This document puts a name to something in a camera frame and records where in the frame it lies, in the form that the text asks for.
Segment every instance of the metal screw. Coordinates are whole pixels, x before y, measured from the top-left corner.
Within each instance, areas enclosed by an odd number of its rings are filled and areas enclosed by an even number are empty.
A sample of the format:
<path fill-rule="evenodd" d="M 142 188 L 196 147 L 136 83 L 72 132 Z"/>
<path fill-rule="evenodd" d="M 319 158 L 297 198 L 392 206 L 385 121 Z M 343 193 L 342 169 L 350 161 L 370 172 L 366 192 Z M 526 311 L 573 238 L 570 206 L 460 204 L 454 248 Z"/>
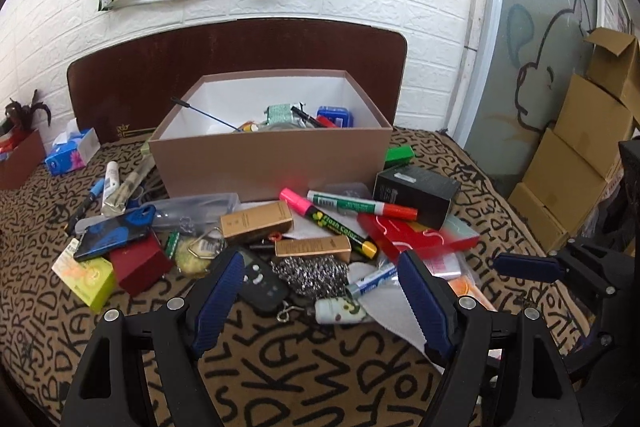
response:
<path fill-rule="evenodd" d="M 476 300 L 471 297 L 461 297 L 458 301 L 458 304 L 462 306 L 465 310 L 472 310 L 476 307 Z"/>
<path fill-rule="evenodd" d="M 104 314 L 104 320 L 106 320 L 107 322 L 114 321 L 118 318 L 118 315 L 120 315 L 120 312 L 118 310 L 109 310 Z"/>
<path fill-rule="evenodd" d="M 540 318 L 540 312 L 535 308 L 525 308 L 524 316 L 532 321 L 535 321 Z"/>
<path fill-rule="evenodd" d="M 184 306 L 184 299 L 181 297 L 174 297 L 173 299 L 169 299 L 169 302 L 167 302 L 166 304 L 166 307 L 169 308 L 170 310 L 179 310 L 183 306 Z"/>

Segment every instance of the black box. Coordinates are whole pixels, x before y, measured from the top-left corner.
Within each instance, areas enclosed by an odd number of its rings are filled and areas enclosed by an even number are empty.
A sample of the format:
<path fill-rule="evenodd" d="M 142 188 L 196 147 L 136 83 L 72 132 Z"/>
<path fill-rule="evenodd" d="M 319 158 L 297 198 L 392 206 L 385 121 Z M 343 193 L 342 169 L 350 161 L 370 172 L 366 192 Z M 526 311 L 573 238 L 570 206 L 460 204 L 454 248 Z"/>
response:
<path fill-rule="evenodd" d="M 418 223 L 439 230 L 460 182 L 415 165 L 379 172 L 373 199 L 418 209 Z"/>

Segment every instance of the blue container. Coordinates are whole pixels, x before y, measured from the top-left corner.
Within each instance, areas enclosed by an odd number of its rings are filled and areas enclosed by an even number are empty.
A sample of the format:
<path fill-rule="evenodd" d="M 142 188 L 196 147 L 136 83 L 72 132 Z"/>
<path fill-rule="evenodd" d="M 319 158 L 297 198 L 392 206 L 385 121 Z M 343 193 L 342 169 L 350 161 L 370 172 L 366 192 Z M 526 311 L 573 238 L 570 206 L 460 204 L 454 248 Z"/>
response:
<path fill-rule="evenodd" d="M 345 107 L 331 107 L 330 105 L 321 105 L 316 116 L 324 116 L 338 127 L 353 127 L 353 115 Z"/>

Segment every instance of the pink highlighter cap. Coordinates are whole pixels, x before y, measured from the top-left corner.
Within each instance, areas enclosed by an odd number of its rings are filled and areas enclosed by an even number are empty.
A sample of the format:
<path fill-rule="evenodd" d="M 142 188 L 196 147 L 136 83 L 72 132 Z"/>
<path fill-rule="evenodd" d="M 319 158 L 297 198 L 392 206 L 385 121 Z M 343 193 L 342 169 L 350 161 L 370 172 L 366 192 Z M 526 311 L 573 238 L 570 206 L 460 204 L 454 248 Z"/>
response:
<path fill-rule="evenodd" d="M 287 204 L 296 211 L 296 213 L 300 214 L 300 216 L 304 216 L 309 207 L 312 206 L 311 201 L 297 195 L 290 188 L 283 188 L 283 190 L 281 190 L 280 199 L 282 201 L 286 201 Z"/>

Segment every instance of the black and blue phone case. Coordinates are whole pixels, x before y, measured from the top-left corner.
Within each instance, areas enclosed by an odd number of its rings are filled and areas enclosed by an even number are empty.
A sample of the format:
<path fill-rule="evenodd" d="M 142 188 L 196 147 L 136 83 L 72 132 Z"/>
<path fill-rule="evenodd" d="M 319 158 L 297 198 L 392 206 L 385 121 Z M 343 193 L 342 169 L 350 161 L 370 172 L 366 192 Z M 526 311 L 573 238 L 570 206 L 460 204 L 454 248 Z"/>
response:
<path fill-rule="evenodd" d="M 151 230 L 155 215 L 155 206 L 148 204 L 91 225 L 84 232 L 74 259 L 87 261 L 133 241 L 144 239 Z"/>

